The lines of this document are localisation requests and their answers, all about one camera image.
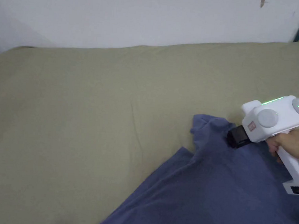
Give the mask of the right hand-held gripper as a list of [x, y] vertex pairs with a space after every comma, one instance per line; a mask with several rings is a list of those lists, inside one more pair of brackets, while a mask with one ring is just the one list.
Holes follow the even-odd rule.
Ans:
[[[299, 127], [299, 98], [289, 95], [262, 103], [258, 100], [242, 105], [245, 117], [241, 126], [232, 128], [227, 142], [232, 148], [240, 148], [250, 143], [265, 141], [279, 133], [289, 133]], [[299, 159], [282, 147], [278, 156], [292, 179], [283, 183], [288, 194], [299, 195]]]

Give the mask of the person's right hand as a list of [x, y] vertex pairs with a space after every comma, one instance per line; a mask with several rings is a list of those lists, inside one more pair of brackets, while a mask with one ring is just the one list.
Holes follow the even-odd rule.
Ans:
[[272, 156], [278, 156], [279, 147], [282, 147], [286, 152], [293, 157], [299, 159], [299, 130], [292, 130], [289, 133], [280, 133], [276, 136], [266, 139], [269, 152]]

